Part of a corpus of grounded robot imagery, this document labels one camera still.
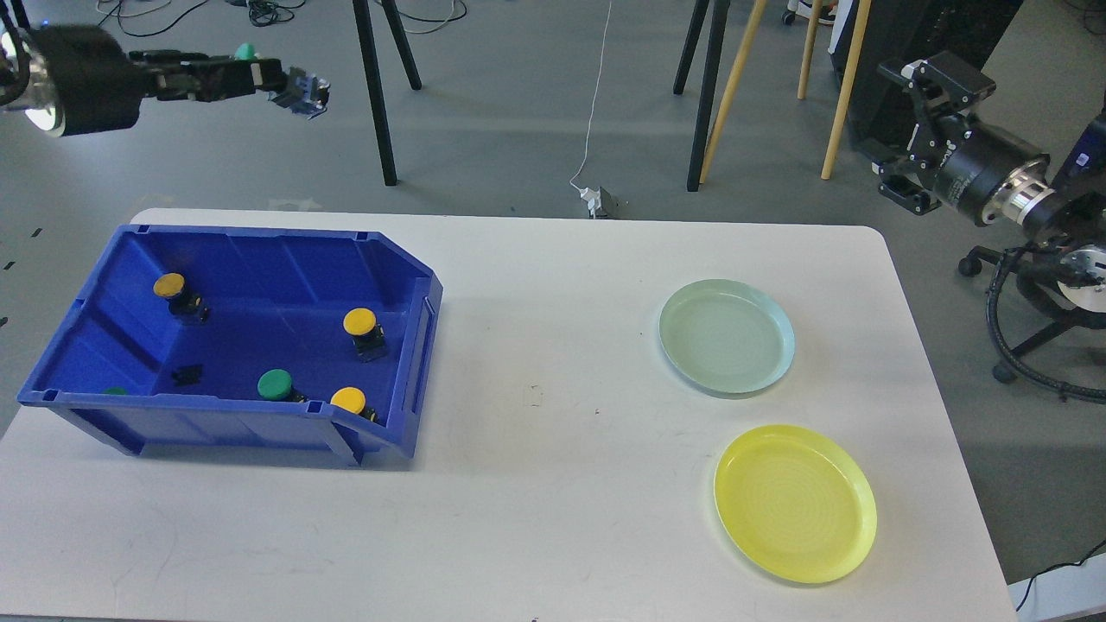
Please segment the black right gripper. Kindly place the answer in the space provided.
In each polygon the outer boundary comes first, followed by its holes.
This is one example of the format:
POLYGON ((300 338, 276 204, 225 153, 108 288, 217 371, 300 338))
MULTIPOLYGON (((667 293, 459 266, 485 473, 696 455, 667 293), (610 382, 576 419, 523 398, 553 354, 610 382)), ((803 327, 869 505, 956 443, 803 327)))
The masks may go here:
POLYGON ((960 115, 995 94, 997 83, 979 68, 941 51, 909 63, 884 60, 877 72, 909 96, 917 124, 912 146, 860 141, 881 196, 912 215, 948 205, 978 227, 1000 217, 1024 225, 1051 196, 1048 154, 1010 131, 960 115))

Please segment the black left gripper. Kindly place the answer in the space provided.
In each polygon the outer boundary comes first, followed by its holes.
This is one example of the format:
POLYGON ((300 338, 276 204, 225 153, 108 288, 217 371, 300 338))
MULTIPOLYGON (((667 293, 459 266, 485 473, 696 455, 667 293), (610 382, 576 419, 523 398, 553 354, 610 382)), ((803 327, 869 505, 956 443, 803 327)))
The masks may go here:
POLYGON ((327 111, 328 81, 273 58, 208 55, 181 50, 124 53, 96 25, 45 25, 30 32, 48 97, 30 121, 50 136, 131 129, 143 99, 216 103, 265 93, 300 117, 327 111), (149 75, 143 68, 155 72, 149 75))

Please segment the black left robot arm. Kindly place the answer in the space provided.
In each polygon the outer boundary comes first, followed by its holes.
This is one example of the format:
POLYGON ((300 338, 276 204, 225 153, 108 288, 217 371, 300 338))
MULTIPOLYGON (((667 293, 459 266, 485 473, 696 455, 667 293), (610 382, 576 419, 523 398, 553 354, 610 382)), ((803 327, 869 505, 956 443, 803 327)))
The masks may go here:
POLYGON ((96 25, 3 33, 3 111, 22 111, 50 136, 131 129, 146 99, 216 103, 255 93, 315 118, 327 110, 328 81, 257 56, 251 46, 232 55, 173 48, 125 52, 96 25))

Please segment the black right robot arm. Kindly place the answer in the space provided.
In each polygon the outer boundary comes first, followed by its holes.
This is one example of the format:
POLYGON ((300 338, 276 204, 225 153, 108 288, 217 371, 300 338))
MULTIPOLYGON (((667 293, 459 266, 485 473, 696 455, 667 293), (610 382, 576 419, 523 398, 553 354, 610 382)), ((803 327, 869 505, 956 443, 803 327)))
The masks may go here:
POLYGON ((941 205, 978 227, 1019 225, 1052 253, 1039 274, 1075 307, 1103 311, 1103 115, 1091 121, 1058 172, 1046 152, 984 123, 978 106, 995 82, 952 52, 885 60, 878 68, 910 99, 915 126, 902 149, 874 160, 880 194, 912 215, 941 205))

